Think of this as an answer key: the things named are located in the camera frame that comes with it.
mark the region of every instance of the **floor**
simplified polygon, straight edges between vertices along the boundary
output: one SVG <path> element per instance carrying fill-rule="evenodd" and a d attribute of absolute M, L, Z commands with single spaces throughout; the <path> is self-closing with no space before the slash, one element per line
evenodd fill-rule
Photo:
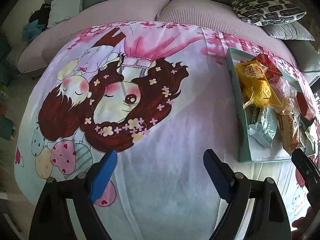
<path fill-rule="evenodd" d="M 11 119 L 19 129 L 29 96 L 44 69 L 20 74 L 9 84 L 9 102 L 6 117 Z M 6 141 L 0 138 L 0 191 L 6 192 L 10 218 L 18 231 L 29 234 L 35 206 L 20 191 L 13 173 L 17 140 Z"/>

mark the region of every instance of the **pink sofa cover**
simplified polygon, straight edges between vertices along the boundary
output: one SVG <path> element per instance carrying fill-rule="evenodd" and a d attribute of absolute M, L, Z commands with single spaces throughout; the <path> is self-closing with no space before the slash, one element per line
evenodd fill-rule
<path fill-rule="evenodd" d="M 89 27 L 124 21 L 154 21 L 168 3 L 169 0 L 109 0 L 91 6 L 41 33 L 23 51 L 17 68 L 25 73 L 47 67 L 68 41 Z"/>
<path fill-rule="evenodd" d="M 296 61 L 280 39 L 271 38 L 255 25 L 244 23 L 232 7 L 210 0 L 172 0 L 158 14 L 157 21 L 198 25 L 229 33 L 273 52 L 290 64 Z"/>

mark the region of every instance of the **blue gripper pad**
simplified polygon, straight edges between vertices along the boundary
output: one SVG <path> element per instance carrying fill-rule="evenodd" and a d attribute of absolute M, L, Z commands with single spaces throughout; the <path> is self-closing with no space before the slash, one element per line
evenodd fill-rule
<path fill-rule="evenodd" d="M 230 203 L 232 200 L 231 187 L 234 183 L 232 169 L 228 164 L 221 162 L 212 149 L 204 152 L 203 164 L 220 198 Z"/>
<path fill-rule="evenodd" d="M 111 175 L 116 168 L 118 162 L 118 155 L 115 150 L 111 150 L 109 157 L 100 168 L 96 177 L 91 183 L 90 201 L 95 203 L 97 199 L 102 198 L 103 192 L 109 183 Z"/>

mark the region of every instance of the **bed sheet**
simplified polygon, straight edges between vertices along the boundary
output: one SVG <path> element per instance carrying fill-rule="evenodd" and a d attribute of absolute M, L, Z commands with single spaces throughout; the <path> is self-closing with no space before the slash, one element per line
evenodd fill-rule
<path fill-rule="evenodd" d="M 14 168 L 24 195 L 36 204 L 47 177 L 72 179 L 111 147 L 118 163 L 94 206 L 112 239 L 207 240 L 226 206 L 203 165 L 212 148 L 249 179 L 274 178 L 291 223 L 305 215 L 306 188 L 290 161 L 238 162 L 229 47 L 268 54 L 315 104 L 295 67 L 230 34 L 164 22 L 95 26 L 60 50 L 30 95 Z"/>

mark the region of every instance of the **yellow balloon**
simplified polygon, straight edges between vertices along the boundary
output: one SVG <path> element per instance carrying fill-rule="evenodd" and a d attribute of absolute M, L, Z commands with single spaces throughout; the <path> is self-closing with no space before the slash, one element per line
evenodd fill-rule
<path fill-rule="evenodd" d="M 79 61 L 77 59 L 74 59 L 74 60 L 71 60 L 68 64 L 66 64 L 57 74 L 57 79 L 63 80 L 66 76 L 68 76 L 73 71 L 73 69 L 77 66 L 78 62 Z"/>
<path fill-rule="evenodd" d="M 44 147 L 36 157 L 36 171 L 41 178 L 47 179 L 51 175 L 52 168 L 51 151 L 48 147 Z"/>

